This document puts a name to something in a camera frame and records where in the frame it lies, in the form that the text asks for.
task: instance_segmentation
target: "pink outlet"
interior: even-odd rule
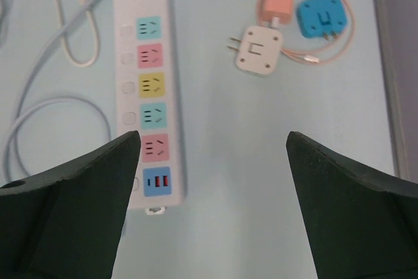
[[[156,134],[142,137],[141,155],[143,163],[169,160],[169,136]]]
[[[138,46],[138,68],[158,68],[163,66],[163,45]]]

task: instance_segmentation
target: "gray surface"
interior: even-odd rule
[[[78,6],[75,0],[63,2],[67,15]],[[290,131],[301,131],[393,173],[373,0],[350,0],[358,28],[342,59],[315,68],[283,57],[268,78],[240,72],[226,49],[230,36],[239,37],[255,23],[256,0],[173,2],[189,197],[161,217],[129,213],[114,278],[315,278],[285,141]],[[97,64],[75,69],[57,50],[27,105],[46,95],[75,93],[95,101],[114,126],[112,0],[101,1],[95,13],[102,42]],[[0,134],[10,124],[29,64],[56,28],[53,0],[16,0],[10,22],[0,49]],[[295,22],[283,34],[288,46],[323,44],[303,39]],[[71,44],[77,56],[90,55],[85,22]],[[33,172],[93,150],[103,139],[97,117],[76,105],[46,109],[20,136]]]
[[[399,171],[418,182],[418,4],[379,0],[378,12]]]

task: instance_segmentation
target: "yellow outlet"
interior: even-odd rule
[[[139,76],[139,97],[154,98],[165,95],[164,73],[150,73]]]

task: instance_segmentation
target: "cable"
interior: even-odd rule
[[[58,22],[59,22],[59,27],[63,27],[64,25],[64,14],[63,14],[63,9],[62,9],[62,4],[61,4],[61,0],[54,0],[55,1],[55,6],[57,9],[57,14],[58,14]],[[79,0],[79,2],[83,5],[87,0]],[[87,19],[89,21],[89,24],[91,26],[91,30],[93,31],[93,40],[94,40],[94,51],[93,51],[93,56],[91,57],[90,60],[86,61],[86,62],[79,62],[78,60],[75,59],[75,57],[73,56],[70,48],[69,48],[69,43],[67,40],[67,36],[66,34],[64,34],[61,38],[61,46],[64,50],[65,56],[67,57],[67,59],[71,62],[71,64],[73,64],[76,67],[79,68],[86,68],[86,67],[90,67],[91,65],[93,65],[96,61],[97,58],[99,57],[99,49],[100,49],[100,44],[99,44],[99,32],[97,30],[97,25],[93,16],[93,13],[91,12],[91,10],[87,10],[86,11],[86,16]]]
[[[354,12],[353,9],[351,8],[350,4],[348,3],[348,0],[342,0],[342,2],[344,3],[344,5],[347,8],[347,11],[349,13],[350,16],[350,20],[351,20],[351,27],[350,27],[350,32],[348,35],[348,38],[345,42],[345,44],[343,45],[343,47],[332,57],[328,58],[328,59],[319,59],[318,57],[315,57],[314,55],[324,52],[326,50],[328,50],[329,48],[331,48],[332,46],[334,46],[341,38],[342,36],[339,36],[334,42],[322,47],[322,48],[318,48],[315,50],[295,50],[295,49],[290,49],[290,48],[283,48],[282,52],[283,54],[285,54],[287,57],[289,57],[290,59],[305,64],[305,65],[324,65],[327,63],[331,63],[333,61],[335,61],[336,59],[338,59],[340,56],[342,56],[347,49],[349,48],[349,46],[351,45],[351,43],[353,42],[353,37],[355,34],[355,16],[354,16]],[[261,12],[262,12],[262,7],[263,7],[263,0],[258,0],[257,2],[257,23],[260,26],[263,26],[263,20],[261,18]]]
[[[8,131],[8,133],[6,134],[5,138],[6,141],[4,142],[4,145],[2,147],[3,151],[2,151],[2,168],[4,171],[4,175],[6,177],[7,180],[11,180],[11,174],[10,174],[10,163],[9,163],[9,155],[10,155],[10,144],[13,143],[14,144],[14,151],[16,153],[16,159],[18,162],[18,166],[19,168],[22,170],[22,172],[26,175],[26,176],[30,176],[29,172],[27,171],[27,169],[25,168],[23,161],[19,155],[19,149],[18,149],[18,141],[17,141],[17,132],[20,128],[20,126],[36,111],[40,110],[41,108],[44,108],[45,106],[48,106],[51,104],[51,102],[57,102],[59,99],[63,100],[66,99],[66,101],[70,101],[70,99],[73,99],[74,101],[83,101],[85,103],[89,103],[88,101],[84,101],[82,99],[79,99],[77,97],[58,97],[58,98],[51,98],[51,99],[47,99],[37,105],[35,105],[34,107],[32,107],[31,109],[29,109],[29,111],[25,112],[24,114],[22,114],[22,107],[23,107],[23,103],[25,101],[25,98],[27,96],[27,93],[34,81],[34,79],[36,78],[36,76],[38,75],[42,64],[44,63],[48,53],[50,52],[53,44],[65,33],[67,32],[67,30],[75,23],[75,21],[83,14],[85,13],[86,10],[88,10],[97,0],[87,0],[86,3],[84,5],[82,5],[77,11],[76,13],[72,16],[72,18],[65,23],[65,25],[59,29],[52,37],[51,39],[44,45],[44,47],[42,48],[42,50],[40,51],[37,59],[35,60],[33,66],[31,67],[31,70],[25,80],[25,84],[23,85],[21,91],[18,94],[18,101],[16,102],[16,106],[14,108],[14,114],[13,114],[13,124],[10,128],[10,130]]]

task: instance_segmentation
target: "metal prong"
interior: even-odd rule
[[[227,48],[232,49],[232,50],[234,50],[235,52],[239,52],[239,51],[240,51],[239,49],[237,49],[237,48],[235,48],[235,47],[232,47],[232,46],[227,46]]]

